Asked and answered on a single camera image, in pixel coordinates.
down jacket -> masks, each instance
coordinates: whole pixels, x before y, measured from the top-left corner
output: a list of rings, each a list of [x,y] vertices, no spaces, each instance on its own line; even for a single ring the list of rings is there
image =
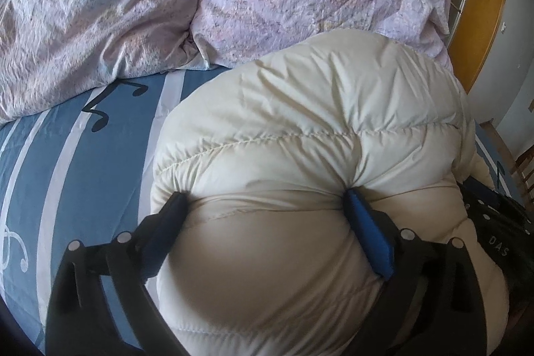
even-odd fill
[[[456,186],[475,156],[456,78],[381,35],[324,33],[221,74],[159,138],[152,211],[175,191],[191,201],[158,276],[161,314],[192,356],[340,354],[382,284],[341,212],[357,187],[398,227],[465,241],[492,351],[508,292]]]

metal rivet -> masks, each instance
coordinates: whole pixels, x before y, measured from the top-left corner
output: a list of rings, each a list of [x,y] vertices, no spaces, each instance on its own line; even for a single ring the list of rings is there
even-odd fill
[[[462,239],[459,239],[458,237],[455,237],[454,239],[452,239],[452,245],[456,249],[462,249],[464,247],[464,241]]]
[[[127,243],[129,242],[130,240],[132,239],[132,235],[128,232],[128,231],[125,231],[123,233],[120,233],[118,236],[117,236],[117,241],[119,243]]]
[[[404,240],[413,240],[416,237],[416,234],[408,228],[404,228],[404,230],[402,230],[400,234]]]
[[[75,251],[80,246],[80,243],[78,240],[73,240],[68,244],[69,251]]]

striped bed sheet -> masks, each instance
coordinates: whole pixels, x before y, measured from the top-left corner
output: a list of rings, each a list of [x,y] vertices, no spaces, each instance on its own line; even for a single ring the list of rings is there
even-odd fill
[[[0,129],[0,294],[42,352],[51,283],[67,244],[108,243],[135,229],[150,210],[165,117],[225,70],[119,81]],[[500,157],[478,127],[477,150],[496,181]],[[500,189],[518,196],[506,174]],[[137,345],[110,279],[102,284],[119,333]],[[148,289],[157,304],[153,280]]]

jacket seam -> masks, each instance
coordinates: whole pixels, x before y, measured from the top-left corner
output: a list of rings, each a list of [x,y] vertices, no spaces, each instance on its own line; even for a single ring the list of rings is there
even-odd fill
[[[208,222],[213,222],[214,220],[221,220],[226,218],[233,218],[235,216],[242,216],[247,215],[251,213],[308,213],[308,212],[315,212],[315,211],[339,211],[339,209],[316,209],[316,210],[279,210],[279,209],[251,209],[251,210],[244,210],[244,209],[236,209],[229,212],[226,212],[222,215],[215,215],[215,216],[209,216],[205,219],[197,219],[194,222],[191,222],[190,224],[186,221],[182,227],[182,230],[190,230],[191,228],[207,224]]]
[[[180,165],[182,165],[183,163],[185,163],[185,162],[187,162],[189,160],[193,160],[193,159],[195,159],[195,158],[197,158],[199,156],[202,156],[204,154],[208,154],[208,153],[213,152],[213,151],[218,151],[218,150],[222,150],[222,149],[225,149],[225,148],[230,148],[231,146],[236,146],[236,145],[249,144],[249,143],[263,143],[263,142],[269,142],[269,141],[279,141],[279,140],[285,139],[285,138],[322,137],[322,136],[326,136],[326,137],[360,136],[362,133],[398,132],[400,130],[406,130],[406,129],[412,130],[414,128],[419,128],[419,127],[424,127],[424,126],[429,126],[429,125],[450,125],[450,126],[454,127],[455,129],[459,129],[459,127],[456,127],[455,125],[450,124],[448,122],[435,121],[435,122],[426,122],[424,124],[415,124],[413,126],[407,126],[407,127],[398,127],[398,128],[393,128],[393,129],[387,129],[387,128],[379,129],[379,130],[365,129],[365,130],[359,130],[358,132],[352,130],[350,132],[340,132],[340,133],[335,133],[335,132],[333,132],[333,133],[329,133],[329,132],[290,133],[290,134],[285,134],[285,135],[280,135],[280,136],[258,137],[258,138],[254,138],[254,139],[248,139],[246,141],[237,141],[237,142],[232,142],[232,143],[226,143],[226,144],[223,144],[223,145],[213,146],[212,148],[209,148],[208,150],[197,152],[196,154],[194,154],[194,155],[192,155],[192,156],[190,156],[190,157],[188,157],[186,159],[183,159],[183,160],[180,160],[180,161],[176,161],[172,165],[169,165],[168,167],[165,167],[164,169],[161,169],[160,171],[156,171],[155,175],[156,176],[160,176],[164,172],[167,172],[170,169],[173,169],[173,168],[175,168],[177,166],[180,166]]]

music note print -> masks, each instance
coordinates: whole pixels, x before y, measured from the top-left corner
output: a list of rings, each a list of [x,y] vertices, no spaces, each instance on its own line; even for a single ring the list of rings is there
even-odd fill
[[[126,79],[118,79],[118,80],[114,81],[113,83],[109,84],[108,86],[106,86],[106,88],[104,88],[104,90],[100,94],[98,94],[95,98],[93,98],[82,109],[82,112],[94,113],[94,114],[96,114],[96,115],[98,115],[100,117],[100,119],[98,119],[93,124],[93,127],[91,129],[91,131],[93,133],[96,133],[96,132],[99,132],[100,130],[102,130],[104,127],[107,126],[107,124],[109,122],[108,114],[106,114],[106,112],[104,112],[104,111],[94,109],[94,107],[96,105],[98,105],[98,103],[101,103],[114,90],[116,90],[117,86],[119,86],[121,84],[122,85],[133,86],[134,88],[136,88],[135,91],[132,93],[133,97],[139,97],[140,95],[143,95],[144,93],[146,93],[148,91],[148,89],[149,89],[149,87],[146,86],[146,85],[142,85],[140,83],[131,82],[130,80],[126,80]]]
[[[11,239],[19,242],[20,247],[22,248],[23,258],[20,260],[20,269],[23,273],[26,273],[28,271],[28,251],[26,249],[26,244],[24,243],[20,235],[18,235],[14,231],[9,231],[9,228],[7,228],[7,226],[4,228],[4,234],[2,234],[2,237],[0,237],[0,240],[2,240],[2,246],[0,247],[0,249],[2,249],[2,252],[5,248],[7,249],[6,254],[2,255],[4,259],[2,264],[0,264],[0,271],[3,272],[4,270],[6,270],[9,265],[11,257]]]

